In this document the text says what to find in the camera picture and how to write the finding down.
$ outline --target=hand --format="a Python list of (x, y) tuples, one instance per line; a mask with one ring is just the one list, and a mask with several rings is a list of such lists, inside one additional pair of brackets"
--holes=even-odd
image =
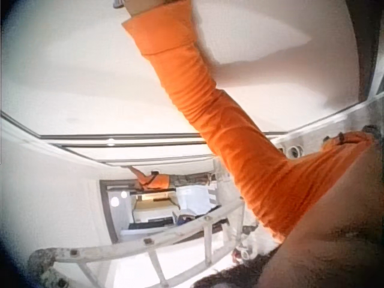
[(124, 6), (131, 17), (145, 11), (151, 10), (157, 6), (169, 3), (169, 0), (125, 0)]

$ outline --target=metal railing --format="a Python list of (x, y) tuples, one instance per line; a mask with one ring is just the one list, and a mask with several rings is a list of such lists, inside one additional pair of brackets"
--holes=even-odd
[[(237, 209), (241, 209), (241, 215), (237, 223), (236, 236), (232, 238), (230, 235), (227, 235), (229, 236), (228, 241), (224, 242), (221, 248), (212, 252), (212, 225)], [(159, 283), (149, 288), (175, 287), (217, 263), (240, 243), (244, 209), (245, 204), (240, 197), (208, 213), (204, 217), (148, 238), (99, 247), (40, 249), (33, 252), (29, 257), (28, 268), (33, 279), (43, 287), (70, 288), (75, 287), (74, 283), (58, 272), (53, 265), (56, 262), (76, 263), (94, 287), (103, 288), (103, 284), (99, 282), (97, 276), (90, 270), (87, 263), (148, 253), (159, 278)], [(177, 243), (201, 230), (204, 230), (205, 260), (170, 279), (166, 279), (159, 263), (156, 249)]]

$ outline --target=orange jumpsuit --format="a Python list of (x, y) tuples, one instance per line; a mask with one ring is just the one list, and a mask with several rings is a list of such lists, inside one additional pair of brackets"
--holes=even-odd
[(373, 142), (363, 132), (330, 139), (323, 149), (287, 159), (225, 91), (216, 88), (196, 46), (189, 0), (123, 23), (152, 64), (173, 104), (221, 157), (247, 206), (278, 241)]
[(141, 188), (143, 188), (144, 190), (169, 188), (169, 175), (157, 174), (145, 176), (143, 172), (133, 167), (131, 168), (131, 171), (136, 175)]

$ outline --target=light fixture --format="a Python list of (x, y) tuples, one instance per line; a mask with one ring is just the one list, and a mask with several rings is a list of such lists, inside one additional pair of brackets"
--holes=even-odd
[(110, 200), (110, 205), (112, 207), (117, 207), (120, 205), (120, 201), (117, 197), (112, 197), (112, 199)]

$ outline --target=ceiling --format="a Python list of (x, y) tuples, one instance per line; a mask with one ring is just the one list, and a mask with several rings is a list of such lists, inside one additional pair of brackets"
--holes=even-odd
[[(19, 2), (3, 27), (5, 113), (42, 135), (195, 132), (112, 0)], [(343, 0), (193, 4), (218, 85), (263, 131), (291, 130), (357, 102), (356, 43)]]

